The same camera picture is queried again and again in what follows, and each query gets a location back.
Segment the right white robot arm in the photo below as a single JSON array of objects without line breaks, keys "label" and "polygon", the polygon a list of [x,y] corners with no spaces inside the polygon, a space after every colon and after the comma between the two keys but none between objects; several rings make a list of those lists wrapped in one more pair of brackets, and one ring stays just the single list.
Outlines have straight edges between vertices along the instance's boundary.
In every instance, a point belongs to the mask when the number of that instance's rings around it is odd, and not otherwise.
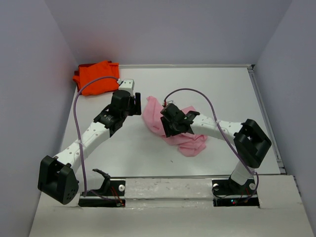
[{"label": "right white robot arm", "polygon": [[199,112],[184,113],[170,103],[161,110],[161,122],[166,137],[189,133],[204,135],[225,141],[238,158],[238,163],[228,179],[213,181],[213,193],[217,198],[256,194],[260,167],[272,143],[258,123],[252,119],[245,122],[219,121]]}]

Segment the pink t shirt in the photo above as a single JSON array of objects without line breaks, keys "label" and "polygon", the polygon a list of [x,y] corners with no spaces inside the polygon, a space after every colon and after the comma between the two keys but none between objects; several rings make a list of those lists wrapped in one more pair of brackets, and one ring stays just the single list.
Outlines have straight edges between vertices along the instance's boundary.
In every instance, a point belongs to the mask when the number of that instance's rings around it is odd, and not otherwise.
[{"label": "pink t shirt", "polygon": [[166,137],[162,126],[161,110],[163,106],[158,99],[149,96],[147,104],[142,112],[142,118],[147,128],[159,136],[170,146],[176,146],[178,151],[185,157],[195,157],[206,148],[207,136],[182,133],[176,136]]}]

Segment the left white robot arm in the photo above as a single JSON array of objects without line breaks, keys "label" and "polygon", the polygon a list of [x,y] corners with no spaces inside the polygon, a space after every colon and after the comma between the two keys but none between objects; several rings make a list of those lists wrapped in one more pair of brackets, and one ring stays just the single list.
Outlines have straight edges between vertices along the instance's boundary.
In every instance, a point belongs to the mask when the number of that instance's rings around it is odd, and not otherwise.
[{"label": "left white robot arm", "polygon": [[111,177],[100,169],[83,170],[84,161],[102,143],[111,138],[128,116],[141,115],[141,94],[126,90],[113,93],[111,103],[93,120],[88,129],[65,150],[53,157],[45,156],[39,167],[38,189],[66,205],[76,194],[90,191],[105,195],[111,188]]}]

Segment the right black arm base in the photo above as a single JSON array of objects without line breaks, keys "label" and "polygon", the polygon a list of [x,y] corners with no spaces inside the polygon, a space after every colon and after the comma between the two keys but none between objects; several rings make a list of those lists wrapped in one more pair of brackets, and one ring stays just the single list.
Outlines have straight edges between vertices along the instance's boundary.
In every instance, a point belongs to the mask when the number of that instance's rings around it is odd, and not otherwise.
[{"label": "right black arm base", "polygon": [[242,186],[234,185],[228,179],[212,180],[214,207],[259,207],[259,199],[254,179],[248,179]]}]

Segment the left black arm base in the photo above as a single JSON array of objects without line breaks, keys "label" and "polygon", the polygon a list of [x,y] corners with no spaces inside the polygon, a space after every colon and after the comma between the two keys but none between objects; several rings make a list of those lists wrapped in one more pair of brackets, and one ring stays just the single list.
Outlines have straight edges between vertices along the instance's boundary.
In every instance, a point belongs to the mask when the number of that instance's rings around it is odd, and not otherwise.
[{"label": "left black arm base", "polygon": [[84,193],[83,182],[79,184],[80,207],[125,207],[126,180],[111,178],[100,169],[87,172],[87,193]]}]

